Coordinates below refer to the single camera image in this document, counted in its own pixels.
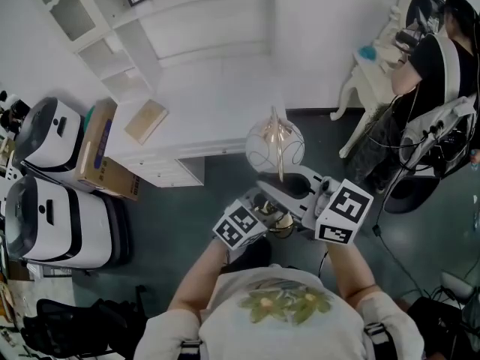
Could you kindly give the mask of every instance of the teal object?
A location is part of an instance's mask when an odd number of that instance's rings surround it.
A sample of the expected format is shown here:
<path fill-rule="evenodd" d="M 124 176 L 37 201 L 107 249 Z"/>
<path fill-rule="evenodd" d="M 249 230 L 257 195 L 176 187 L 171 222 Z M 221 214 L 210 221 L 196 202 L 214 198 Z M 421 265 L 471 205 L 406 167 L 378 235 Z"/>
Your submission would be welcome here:
<path fill-rule="evenodd" d="M 363 46 L 358 50 L 358 54 L 367 60 L 374 62 L 377 59 L 377 50 L 372 46 Z"/>
<path fill-rule="evenodd" d="M 87 116 L 85 116 L 85 121 L 83 122 L 83 133 L 87 131 L 87 127 L 89 126 L 90 118 L 92 117 L 93 110 L 95 109 L 95 105 L 90 108 L 90 110 L 87 113 Z"/>

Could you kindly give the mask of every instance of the white wall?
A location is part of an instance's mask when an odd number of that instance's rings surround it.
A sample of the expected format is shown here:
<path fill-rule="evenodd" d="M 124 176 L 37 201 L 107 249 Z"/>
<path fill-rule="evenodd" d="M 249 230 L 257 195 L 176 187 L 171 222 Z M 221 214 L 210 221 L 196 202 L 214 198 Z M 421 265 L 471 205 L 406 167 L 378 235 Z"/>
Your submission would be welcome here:
<path fill-rule="evenodd" d="M 469 0 L 477 10 L 480 0 Z M 288 108 L 338 106 L 353 51 L 370 44 L 397 0 L 276 0 L 275 55 Z"/>
<path fill-rule="evenodd" d="M 55 95 L 82 112 L 108 96 L 50 31 L 32 0 L 0 0 L 0 82 L 29 105 Z"/>
<path fill-rule="evenodd" d="M 141 19 L 159 59 L 212 47 L 269 42 L 274 0 L 204 0 Z"/>

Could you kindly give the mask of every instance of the table leg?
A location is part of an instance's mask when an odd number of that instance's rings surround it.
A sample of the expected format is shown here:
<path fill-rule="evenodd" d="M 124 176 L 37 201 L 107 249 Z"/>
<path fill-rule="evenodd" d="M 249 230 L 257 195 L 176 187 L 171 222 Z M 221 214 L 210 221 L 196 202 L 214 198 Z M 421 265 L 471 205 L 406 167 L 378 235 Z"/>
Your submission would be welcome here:
<path fill-rule="evenodd" d="M 373 118 L 373 114 L 370 112 L 365 112 L 361 117 L 360 121 L 357 124 L 357 127 L 352 133 L 352 136 L 348 139 L 345 146 L 338 152 L 340 158 L 344 159 L 350 153 L 350 150 L 353 146 L 360 140 L 365 132 L 365 128 L 370 123 L 371 119 Z"/>
<path fill-rule="evenodd" d="M 352 76 L 350 79 L 343 85 L 342 92 L 340 93 L 340 103 L 338 105 L 337 112 L 330 113 L 330 119 L 334 122 L 342 117 L 347 109 L 348 101 L 350 95 L 352 94 L 353 89 L 355 88 L 355 77 Z"/>

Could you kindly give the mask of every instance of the white cabinet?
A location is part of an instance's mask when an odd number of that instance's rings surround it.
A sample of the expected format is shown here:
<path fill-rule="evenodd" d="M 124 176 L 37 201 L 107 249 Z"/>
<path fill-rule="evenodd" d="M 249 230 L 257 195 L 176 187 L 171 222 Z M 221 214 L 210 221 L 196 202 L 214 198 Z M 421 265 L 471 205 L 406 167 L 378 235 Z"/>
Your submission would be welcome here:
<path fill-rule="evenodd" d="M 120 158 L 118 161 L 132 173 L 160 188 L 203 185 L 205 158 L 165 160 L 157 155 L 144 158 Z"/>
<path fill-rule="evenodd" d="M 34 0 L 46 21 L 72 51 L 109 31 L 94 0 Z"/>

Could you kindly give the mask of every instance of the lamp shade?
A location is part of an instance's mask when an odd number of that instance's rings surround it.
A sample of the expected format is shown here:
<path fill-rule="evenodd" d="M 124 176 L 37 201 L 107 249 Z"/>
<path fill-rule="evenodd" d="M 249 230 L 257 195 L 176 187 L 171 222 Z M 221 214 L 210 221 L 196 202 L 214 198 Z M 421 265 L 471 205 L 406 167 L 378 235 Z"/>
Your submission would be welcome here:
<path fill-rule="evenodd" d="M 300 164 L 305 142 L 300 130 L 285 118 L 271 117 L 257 122 L 247 135 L 245 146 L 250 165 L 257 171 L 276 169 L 283 181 L 284 166 Z"/>

